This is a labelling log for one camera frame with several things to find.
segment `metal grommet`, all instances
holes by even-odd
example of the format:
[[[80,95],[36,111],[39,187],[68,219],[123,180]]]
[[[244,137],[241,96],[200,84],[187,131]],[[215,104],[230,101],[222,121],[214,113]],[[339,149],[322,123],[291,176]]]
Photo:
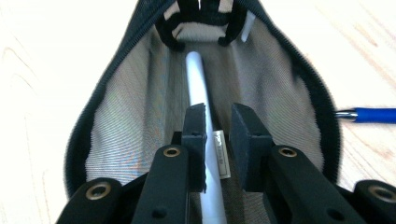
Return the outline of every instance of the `metal grommet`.
[[[87,190],[85,197],[89,200],[99,200],[107,196],[111,191],[111,185],[108,182],[99,182]]]
[[[169,147],[164,152],[165,157],[176,157],[180,155],[180,150],[176,147]]]
[[[291,148],[287,148],[287,147],[282,147],[279,150],[280,155],[285,156],[285,157],[296,157],[297,156],[297,152],[294,151]]]
[[[369,187],[370,193],[372,193],[377,199],[386,203],[396,203],[396,193],[388,189],[373,185]]]

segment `black bag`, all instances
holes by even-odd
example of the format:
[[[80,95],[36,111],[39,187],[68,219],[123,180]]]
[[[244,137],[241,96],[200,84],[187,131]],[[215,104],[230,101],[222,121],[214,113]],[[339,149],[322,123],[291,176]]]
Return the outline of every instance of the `black bag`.
[[[239,35],[247,11],[257,19],[244,43]],[[189,106],[185,58],[193,50],[204,61],[217,129],[229,133],[233,103],[248,105],[276,144],[299,148],[337,180],[340,132],[331,97],[257,0],[201,0],[200,6],[141,0],[71,136],[69,196],[98,177],[125,185],[149,170],[155,151],[182,130]],[[267,220],[260,193],[243,192],[232,176],[222,180],[228,221]]]

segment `gray mesh fabric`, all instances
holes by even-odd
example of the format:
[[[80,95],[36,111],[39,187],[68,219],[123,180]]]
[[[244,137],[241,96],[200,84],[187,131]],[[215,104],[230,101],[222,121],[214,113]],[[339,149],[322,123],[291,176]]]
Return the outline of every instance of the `gray mesh fabric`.
[[[193,50],[202,55],[213,117],[224,132],[230,131],[232,103],[248,105],[277,144],[299,148],[322,168],[320,134],[308,91],[265,25],[255,21],[247,43],[237,39],[227,48],[216,43],[224,29],[202,30],[196,24],[180,28],[178,39],[186,42],[180,53],[168,49],[151,29],[125,58],[94,115],[88,180],[134,180],[149,170],[155,151],[170,143],[173,132],[182,130],[189,105],[185,57]],[[238,187],[230,160],[233,177],[221,182],[228,221],[267,221],[262,195]]]

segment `label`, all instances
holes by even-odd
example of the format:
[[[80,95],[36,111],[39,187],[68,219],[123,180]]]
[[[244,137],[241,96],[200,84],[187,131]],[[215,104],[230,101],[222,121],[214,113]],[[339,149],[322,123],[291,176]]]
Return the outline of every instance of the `label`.
[[[230,178],[230,164],[228,163],[227,147],[225,146],[224,132],[213,132],[216,153],[218,154],[218,166],[220,179]]]

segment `blue pen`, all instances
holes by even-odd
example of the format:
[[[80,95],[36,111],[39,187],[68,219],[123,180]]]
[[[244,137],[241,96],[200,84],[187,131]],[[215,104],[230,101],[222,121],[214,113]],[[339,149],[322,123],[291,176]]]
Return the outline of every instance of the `blue pen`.
[[[356,123],[396,123],[396,108],[360,108],[335,113],[339,119]]]

